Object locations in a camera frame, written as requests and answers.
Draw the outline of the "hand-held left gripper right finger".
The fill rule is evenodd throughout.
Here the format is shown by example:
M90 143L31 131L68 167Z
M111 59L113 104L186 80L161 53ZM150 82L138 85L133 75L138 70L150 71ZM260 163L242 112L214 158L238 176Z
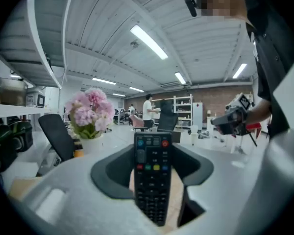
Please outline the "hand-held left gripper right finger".
M213 172L202 184L188 186L186 193L204 213L173 232L175 235L257 235L263 230L249 204L265 153L256 147L250 155L231 154L175 144L191 155L206 158Z

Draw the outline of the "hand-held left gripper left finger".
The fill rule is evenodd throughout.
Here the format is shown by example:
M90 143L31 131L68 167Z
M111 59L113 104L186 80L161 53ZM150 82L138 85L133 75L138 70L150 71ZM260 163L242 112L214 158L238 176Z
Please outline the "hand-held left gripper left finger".
M129 189L133 146L68 160L22 199L22 218L38 235L157 235Z

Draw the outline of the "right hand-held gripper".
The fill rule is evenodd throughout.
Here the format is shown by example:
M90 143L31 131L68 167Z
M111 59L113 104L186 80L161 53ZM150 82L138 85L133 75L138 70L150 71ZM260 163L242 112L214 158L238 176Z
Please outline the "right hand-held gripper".
M210 120L210 122L214 126L219 126L228 124L233 118L234 135L244 136L248 133L246 129L246 119L250 107L251 102L249 99L243 93L240 93L229 104L226 105L225 112L227 114L220 117L215 117Z

